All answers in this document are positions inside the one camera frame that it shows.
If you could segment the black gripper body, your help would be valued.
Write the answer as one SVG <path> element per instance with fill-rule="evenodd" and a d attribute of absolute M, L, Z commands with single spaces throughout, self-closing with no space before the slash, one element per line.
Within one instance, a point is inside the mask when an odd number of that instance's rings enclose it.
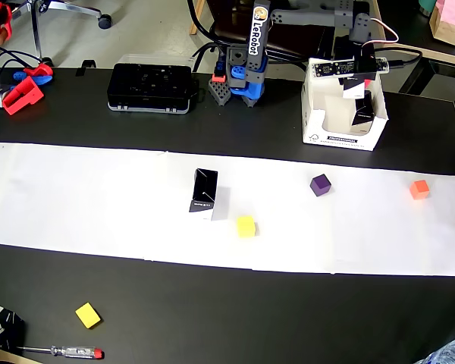
<path fill-rule="evenodd" d="M 356 73 L 375 73 L 377 71 L 377 61 L 375 48 L 372 43 L 360 48 L 360 52 L 354 56 L 354 70 Z"/>

